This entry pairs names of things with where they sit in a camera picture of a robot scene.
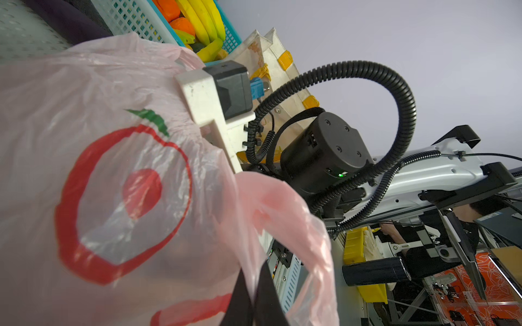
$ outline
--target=black shirt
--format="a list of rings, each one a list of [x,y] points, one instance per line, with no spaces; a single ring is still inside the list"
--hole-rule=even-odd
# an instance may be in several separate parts
[[[447,245],[451,247],[451,242],[449,241],[448,234],[444,225],[442,224],[442,220],[440,218],[437,219],[429,219],[423,220],[425,225],[431,226],[441,233],[440,238],[437,240],[440,241],[439,244]],[[471,244],[471,248],[473,251],[477,251],[477,246],[479,244],[479,227],[475,223],[463,222],[460,221],[466,235],[468,236],[468,240]],[[406,242],[414,242],[419,241],[420,238],[417,235],[416,231],[410,226],[400,226],[397,225],[397,231],[401,234],[403,239]],[[412,279],[421,279],[423,277],[427,277],[430,275],[434,275],[440,272],[444,272],[453,267],[459,266],[460,262],[445,262],[440,257],[432,258],[428,255],[428,252],[424,247],[410,248],[406,253],[405,260],[406,267],[408,268]]]

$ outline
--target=person's hand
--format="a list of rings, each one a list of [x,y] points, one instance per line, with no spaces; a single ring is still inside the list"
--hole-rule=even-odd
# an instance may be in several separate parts
[[[395,236],[395,235],[399,235],[399,231],[397,231],[397,229],[395,228],[395,225],[391,224],[391,223],[381,223],[379,224],[381,226],[381,231],[385,234],[385,235],[389,235],[389,236]]]

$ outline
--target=teal basket rim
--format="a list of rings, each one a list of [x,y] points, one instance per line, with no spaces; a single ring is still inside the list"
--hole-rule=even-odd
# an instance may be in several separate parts
[[[227,29],[229,30],[230,34],[232,35],[232,38],[236,41],[236,43],[238,44],[237,46],[239,46],[242,41],[239,37],[239,34],[238,32],[235,30],[234,26],[232,26],[231,22],[229,21],[228,17],[225,15],[225,13],[223,12],[223,9],[221,9],[221,6],[218,4],[218,2],[216,0],[213,0],[214,3],[216,4],[216,7],[219,11],[219,14],[221,15],[221,19],[223,20],[223,24],[227,27]],[[163,14],[160,12],[160,10],[156,7],[156,5],[154,4],[154,2],[152,0],[147,0],[147,2],[149,3],[149,5],[152,7],[152,9],[154,10],[154,12],[156,13],[156,15],[158,15],[158,17],[160,18],[161,22],[165,25],[165,27],[167,28],[167,30],[170,32],[170,34],[172,35],[172,37],[176,40],[176,43],[179,45],[179,46],[182,46],[182,47],[186,47],[185,44],[183,44],[183,41],[180,39],[179,36],[177,36],[176,32],[174,31],[174,29],[170,26],[170,24],[167,22],[167,20],[165,19],[165,17],[163,16]],[[213,61],[213,62],[209,62],[209,63],[206,63],[207,66],[212,66],[212,65],[215,65],[215,64],[218,64],[220,63],[221,60],[219,61]]]

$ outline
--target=bunch of bananas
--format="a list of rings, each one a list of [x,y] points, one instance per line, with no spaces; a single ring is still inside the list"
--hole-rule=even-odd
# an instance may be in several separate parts
[[[205,47],[195,49],[191,47],[203,60],[203,62],[214,61],[226,56],[223,49],[225,41],[225,26],[219,10],[213,0],[175,0],[183,16],[190,21],[194,27],[195,36]]]

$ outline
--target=black hair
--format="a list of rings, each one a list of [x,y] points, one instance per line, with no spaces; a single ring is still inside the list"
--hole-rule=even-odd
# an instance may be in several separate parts
[[[504,204],[502,200],[498,199],[495,196],[487,197],[486,199],[476,201],[474,203],[471,203],[469,206],[482,216],[489,215],[507,207],[507,205]]]

